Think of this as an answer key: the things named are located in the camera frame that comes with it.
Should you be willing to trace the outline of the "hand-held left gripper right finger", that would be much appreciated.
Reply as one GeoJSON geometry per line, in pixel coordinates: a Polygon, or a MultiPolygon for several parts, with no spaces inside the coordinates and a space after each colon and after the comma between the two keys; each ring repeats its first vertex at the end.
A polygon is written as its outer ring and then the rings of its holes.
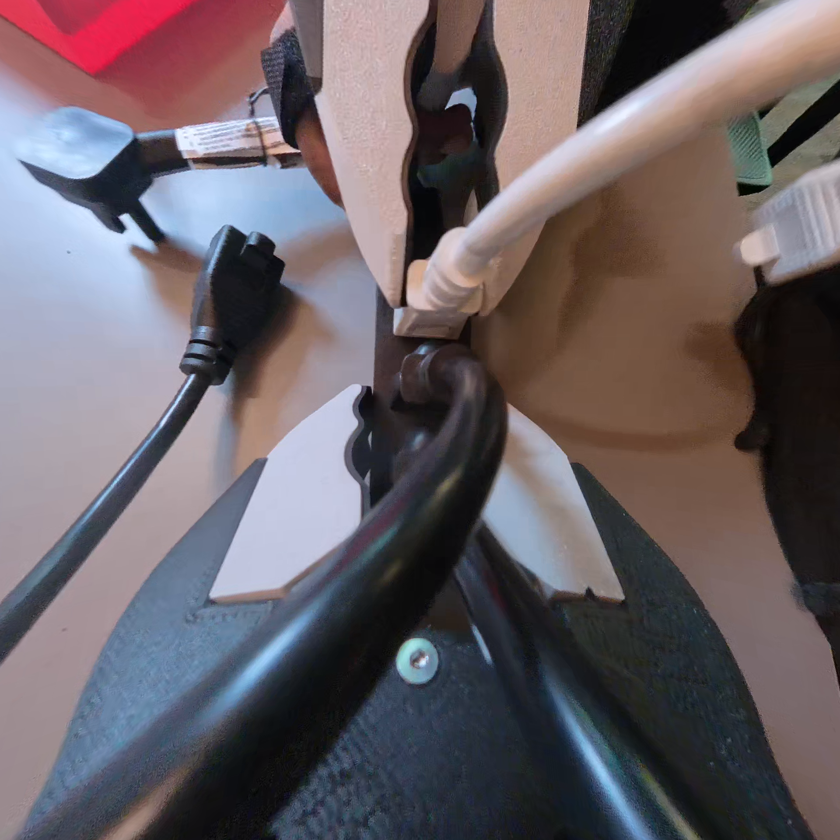
{"type": "Polygon", "coordinates": [[[482,517],[550,602],[622,604],[623,587],[562,448],[510,406],[507,440],[482,517]]]}

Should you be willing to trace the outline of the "red plastic bin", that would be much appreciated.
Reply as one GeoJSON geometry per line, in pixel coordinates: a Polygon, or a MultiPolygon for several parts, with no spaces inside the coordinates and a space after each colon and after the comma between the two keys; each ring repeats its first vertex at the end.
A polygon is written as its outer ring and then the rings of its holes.
{"type": "Polygon", "coordinates": [[[2,93],[137,128],[240,108],[286,2],[2,2],[2,93]]]}

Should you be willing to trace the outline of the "black power strip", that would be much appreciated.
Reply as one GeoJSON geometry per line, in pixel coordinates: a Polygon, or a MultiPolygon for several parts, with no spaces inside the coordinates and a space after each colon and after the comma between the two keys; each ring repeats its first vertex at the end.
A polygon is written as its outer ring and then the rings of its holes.
{"type": "Polygon", "coordinates": [[[396,337],[392,332],[393,309],[376,292],[374,368],[371,402],[370,506],[391,488],[394,462],[417,438],[433,437],[445,419],[440,404],[403,405],[399,402],[399,374],[404,358],[423,343],[396,337]]]}

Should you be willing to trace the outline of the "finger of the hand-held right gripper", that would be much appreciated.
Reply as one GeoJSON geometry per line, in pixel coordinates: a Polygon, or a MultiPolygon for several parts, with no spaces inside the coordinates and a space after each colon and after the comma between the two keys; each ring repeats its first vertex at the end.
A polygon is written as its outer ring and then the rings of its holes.
{"type": "Polygon", "coordinates": [[[480,282],[482,314],[510,289],[545,216],[517,221],[514,183],[576,128],[589,2],[460,2],[484,166],[478,216],[459,235],[459,274],[480,282]]]}
{"type": "Polygon", "coordinates": [[[410,66],[428,19],[425,1],[322,5],[318,113],[354,240],[391,308],[402,306],[410,225],[410,66]]]}

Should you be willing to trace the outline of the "person's right hand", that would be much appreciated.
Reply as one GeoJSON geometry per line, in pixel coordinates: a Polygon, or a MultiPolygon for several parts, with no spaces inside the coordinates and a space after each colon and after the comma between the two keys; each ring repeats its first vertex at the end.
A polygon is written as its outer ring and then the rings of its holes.
{"type": "Polygon", "coordinates": [[[343,208],[329,147],[318,111],[313,104],[309,105],[297,120],[295,143],[314,181],[334,205],[343,208]]]}

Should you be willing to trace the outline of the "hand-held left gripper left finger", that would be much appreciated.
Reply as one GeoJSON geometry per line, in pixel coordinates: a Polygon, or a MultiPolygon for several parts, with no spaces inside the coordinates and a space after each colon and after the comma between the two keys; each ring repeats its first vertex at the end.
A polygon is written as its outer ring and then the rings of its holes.
{"type": "Polygon", "coordinates": [[[346,387],[269,452],[209,599],[280,599],[359,527],[370,507],[373,395],[346,387]]]}

